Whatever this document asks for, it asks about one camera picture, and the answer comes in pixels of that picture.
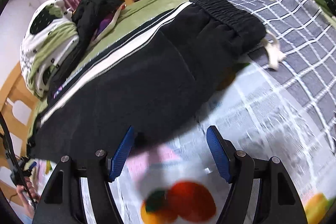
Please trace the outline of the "person left hand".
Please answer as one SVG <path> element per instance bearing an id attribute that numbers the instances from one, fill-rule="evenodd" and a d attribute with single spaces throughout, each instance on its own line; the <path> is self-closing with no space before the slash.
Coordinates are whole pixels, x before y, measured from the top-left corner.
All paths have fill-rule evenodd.
<path id="1" fill-rule="evenodd" d="M 16 191 L 24 207 L 25 215 L 27 215 L 30 219 L 33 219 L 34 214 L 35 214 L 35 209 L 33 207 L 33 204 L 30 202 L 31 200 L 29 198 L 29 195 L 31 195 L 31 197 L 37 202 L 39 202 L 40 196 L 35 190 L 30 178 L 25 177 L 25 181 L 26 181 L 27 189 L 29 191 L 27 192 L 23 185 L 17 185 Z"/>

